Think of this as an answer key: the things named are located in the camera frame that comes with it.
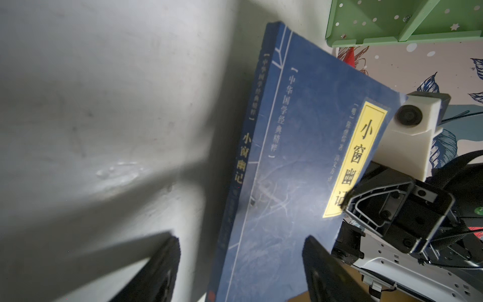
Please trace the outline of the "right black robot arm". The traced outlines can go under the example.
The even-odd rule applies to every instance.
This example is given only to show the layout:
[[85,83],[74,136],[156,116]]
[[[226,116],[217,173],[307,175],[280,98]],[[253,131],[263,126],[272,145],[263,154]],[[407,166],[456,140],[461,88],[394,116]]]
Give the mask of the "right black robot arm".
[[424,181],[370,163],[343,204],[332,256],[358,270],[373,300],[385,291],[482,300],[481,156],[459,156]]

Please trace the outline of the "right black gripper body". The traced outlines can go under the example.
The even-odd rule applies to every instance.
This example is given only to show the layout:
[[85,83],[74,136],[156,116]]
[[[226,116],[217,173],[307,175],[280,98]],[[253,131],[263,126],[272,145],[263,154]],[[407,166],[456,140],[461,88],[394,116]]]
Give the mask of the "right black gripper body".
[[404,254],[424,252],[454,203],[455,198],[447,191],[415,181],[404,192],[382,240]]

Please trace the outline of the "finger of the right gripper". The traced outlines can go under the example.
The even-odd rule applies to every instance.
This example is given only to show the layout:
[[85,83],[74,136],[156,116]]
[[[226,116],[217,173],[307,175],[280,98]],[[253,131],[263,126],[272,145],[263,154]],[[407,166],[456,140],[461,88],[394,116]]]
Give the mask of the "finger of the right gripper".
[[365,236],[360,228],[343,221],[332,249],[332,256],[344,264],[354,264],[357,260],[363,259],[364,253],[360,250],[360,243],[361,238]]
[[377,166],[347,193],[343,211],[367,229],[387,230],[414,185],[411,176]]

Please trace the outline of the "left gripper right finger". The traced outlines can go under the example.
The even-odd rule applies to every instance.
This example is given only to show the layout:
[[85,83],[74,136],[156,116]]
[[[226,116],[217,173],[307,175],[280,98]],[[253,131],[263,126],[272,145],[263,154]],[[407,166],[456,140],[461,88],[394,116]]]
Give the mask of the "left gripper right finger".
[[311,235],[304,241],[302,257],[311,301],[373,301]]

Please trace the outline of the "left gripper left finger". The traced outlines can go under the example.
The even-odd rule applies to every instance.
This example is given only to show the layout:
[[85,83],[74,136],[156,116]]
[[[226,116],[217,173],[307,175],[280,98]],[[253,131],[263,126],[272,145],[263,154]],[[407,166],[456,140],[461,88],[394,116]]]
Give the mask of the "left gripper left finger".
[[111,302],[172,300],[181,260],[179,239],[170,236]]

